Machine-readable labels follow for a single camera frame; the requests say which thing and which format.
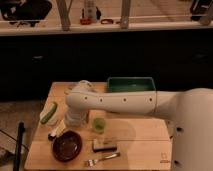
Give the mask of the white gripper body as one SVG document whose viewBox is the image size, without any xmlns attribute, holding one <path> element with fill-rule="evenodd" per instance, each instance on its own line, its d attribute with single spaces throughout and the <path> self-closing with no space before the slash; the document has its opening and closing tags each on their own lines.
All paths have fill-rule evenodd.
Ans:
<svg viewBox="0 0 213 171">
<path fill-rule="evenodd" d="M 89 113 L 87 111 L 68 109 L 64 116 L 64 123 L 68 127 L 79 127 L 88 123 L 88 116 Z"/>
</svg>

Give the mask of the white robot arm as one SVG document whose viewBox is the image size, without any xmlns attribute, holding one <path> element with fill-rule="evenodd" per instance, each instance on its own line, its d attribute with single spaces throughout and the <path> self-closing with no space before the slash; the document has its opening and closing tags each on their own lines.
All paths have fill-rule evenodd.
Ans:
<svg viewBox="0 0 213 171">
<path fill-rule="evenodd" d="M 64 122 L 79 125 L 90 110 L 138 114 L 174 124 L 171 171 L 213 171 L 213 89 L 97 92 L 82 80 L 66 96 Z"/>
</svg>

